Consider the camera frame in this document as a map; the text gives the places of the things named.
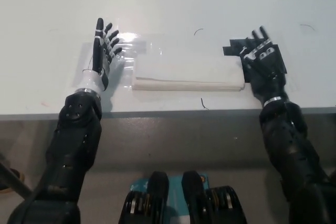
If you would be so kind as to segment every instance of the folded white towel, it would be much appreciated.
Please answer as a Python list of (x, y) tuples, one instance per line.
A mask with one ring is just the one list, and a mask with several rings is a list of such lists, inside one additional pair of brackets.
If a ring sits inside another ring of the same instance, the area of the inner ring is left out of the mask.
[(134, 63), (132, 89), (239, 91), (244, 88), (239, 57), (179, 55), (139, 55)]

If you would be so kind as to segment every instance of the silver metal ring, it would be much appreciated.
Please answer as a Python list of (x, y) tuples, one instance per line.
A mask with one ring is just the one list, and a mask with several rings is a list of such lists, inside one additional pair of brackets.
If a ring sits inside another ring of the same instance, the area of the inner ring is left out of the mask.
[(99, 95), (97, 92), (95, 92), (95, 90), (87, 89), (87, 88), (80, 88), (80, 89), (77, 89), (77, 90), (75, 91), (75, 93), (78, 93), (78, 92), (87, 92), (87, 93), (93, 94), (93, 95), (95, 95), (96, 97), (98, 97), (99, 100), (100, 100), (100, 95)]
[(274, 101), (279, 101), (281, 100), (282, 98), (281, 97), (272, 97), (271, 99), (267, 100), (265, 103), (264, 103), (264, 107), (268, 104), (268, 103), (271, 103), (271, 102), (274, 102)]

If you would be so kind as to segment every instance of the white table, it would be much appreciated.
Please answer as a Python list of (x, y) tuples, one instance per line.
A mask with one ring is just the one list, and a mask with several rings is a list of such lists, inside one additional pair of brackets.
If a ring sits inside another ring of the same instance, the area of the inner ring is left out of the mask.
[[(336, 112), (334, 0), (0, 0), (0, 120), (55, 119), (81, 69), (98, 17), (123, 33), (196, 36), (217, 46), (264, 25), (304, 113)], [(241, 92), (132, 91), (127, 77), (102, 96), (106, 117), (258, 113)]]

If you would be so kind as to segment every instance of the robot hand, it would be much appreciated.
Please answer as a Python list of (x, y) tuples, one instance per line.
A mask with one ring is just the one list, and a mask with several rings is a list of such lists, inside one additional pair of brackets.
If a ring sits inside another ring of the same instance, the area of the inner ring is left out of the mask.
[(252, 31), (254, 40), (246, 38), (247, 46), (243, 47), (240, 56), (250, 73), (253, 95), (265, 106), (271, 101), (286, 100), (288, 97), (284, 90), (285, 73), (277, 65), (278, 53), (262, 26), (260, 32), (265, 41), (258, 37), (255, 30)]
[(109, 85), (110, 64), (112, 59), (122, 51), (121, 47), (113, 50), (119, 42), (119, 38), (114, 39), (119, 31), (116, 30), (108, 35), (111, 28), (112, 23), (109, 23), (104, 30), (103, 19), (98, 19), (93, 42), (92, 69), (83, 71), (83, 79), (76, 92), (92, 92), (100, 97), (101, 92)]

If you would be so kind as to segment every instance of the black robotic arm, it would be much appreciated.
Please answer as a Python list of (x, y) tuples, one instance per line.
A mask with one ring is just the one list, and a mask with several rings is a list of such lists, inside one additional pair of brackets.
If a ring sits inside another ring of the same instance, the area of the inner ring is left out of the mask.
[(92, 69), (83, 71), (76, 92), (66, 98), (46, 153), (47, 167), (33, 193), (11, 214), (8, 224), (77, 224), (77, 206), (86, 172), (92, 167), (100, 140), (100, 94), (107, 88), (110, 63), (121, 51), (113, 46), (112, 28), (98, 19), (93, 43)]
[(263, 27), (241, 52), (251, 76), (253, 94), (263, 110), (259, 116), (269, 159), (281, 175), (283, 193), (290, 203), (290, 224), (336, 223), (336, 187), (322, 169), (307, 139), (307, 125), (298, 105), (285, 92), (285, 74), (276, 64), (276, 50)]

